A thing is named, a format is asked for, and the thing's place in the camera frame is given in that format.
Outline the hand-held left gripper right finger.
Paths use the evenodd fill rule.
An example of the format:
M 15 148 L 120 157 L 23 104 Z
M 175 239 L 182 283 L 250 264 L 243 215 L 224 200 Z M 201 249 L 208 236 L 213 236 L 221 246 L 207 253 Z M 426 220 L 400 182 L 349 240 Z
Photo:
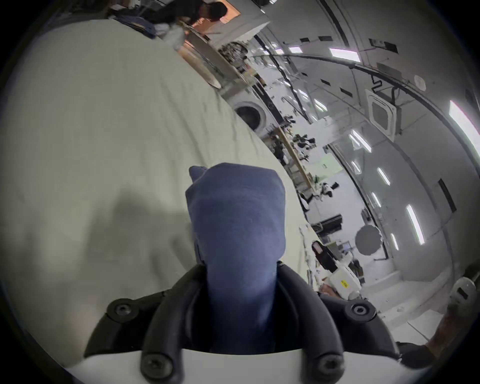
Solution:
M 336 384 L 345 352 L 399 360 L 399 348 L 375 306 L 317 293 L 290 267 L 277 263 L 277 352 L 303 351 L 301 380 Z

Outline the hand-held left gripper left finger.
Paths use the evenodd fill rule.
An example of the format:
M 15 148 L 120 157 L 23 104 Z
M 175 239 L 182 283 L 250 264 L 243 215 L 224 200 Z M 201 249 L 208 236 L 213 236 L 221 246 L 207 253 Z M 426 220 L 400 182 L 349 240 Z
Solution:
M 83 357 L 140 351 L 140 373 L 153 384 L 180 384 L 181 351 L 194 347 L 195 310 L 206 303 L 207 269 L 196 265 L 168 290 L 108 304 Z

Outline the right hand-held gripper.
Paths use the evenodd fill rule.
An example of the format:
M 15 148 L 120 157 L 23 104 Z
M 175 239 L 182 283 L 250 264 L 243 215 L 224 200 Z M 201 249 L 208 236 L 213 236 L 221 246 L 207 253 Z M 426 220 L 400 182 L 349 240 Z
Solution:
M 353 261 L 353 254 L 347 251 L 341 260 L 333 259 L 329 267 L 329 275 L 326 284 L 344 300 L 354 300 L 361 297 L 361 282 L 357 275 L 349 267 Z

